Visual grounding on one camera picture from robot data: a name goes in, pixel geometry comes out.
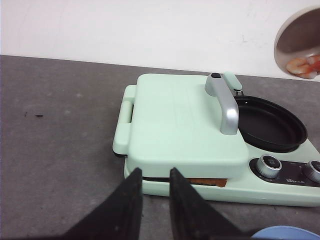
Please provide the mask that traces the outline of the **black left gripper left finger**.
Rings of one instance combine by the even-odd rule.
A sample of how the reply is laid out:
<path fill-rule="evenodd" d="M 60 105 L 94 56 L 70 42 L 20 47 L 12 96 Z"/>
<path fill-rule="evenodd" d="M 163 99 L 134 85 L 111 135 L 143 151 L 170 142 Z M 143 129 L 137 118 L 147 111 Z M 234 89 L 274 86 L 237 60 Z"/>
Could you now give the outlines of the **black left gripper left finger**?
<path fill-rule="evenodd" d="M 64 235 L 64 240 L 137 240 L 143 209 L 142 170 L 136 168 L 114 192 Z"/>

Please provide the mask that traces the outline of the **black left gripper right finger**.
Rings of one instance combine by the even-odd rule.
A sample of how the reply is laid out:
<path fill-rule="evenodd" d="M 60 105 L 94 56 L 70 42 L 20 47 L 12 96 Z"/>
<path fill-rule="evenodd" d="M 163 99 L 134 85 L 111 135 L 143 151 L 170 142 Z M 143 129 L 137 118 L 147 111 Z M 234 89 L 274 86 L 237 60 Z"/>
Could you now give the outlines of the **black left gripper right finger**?
<path fill-rule="evenodd" d="M 175 240 L 233 240 L 244 233 L 212 208 L 177 168 L 170 170 L 169 209 Z"/>

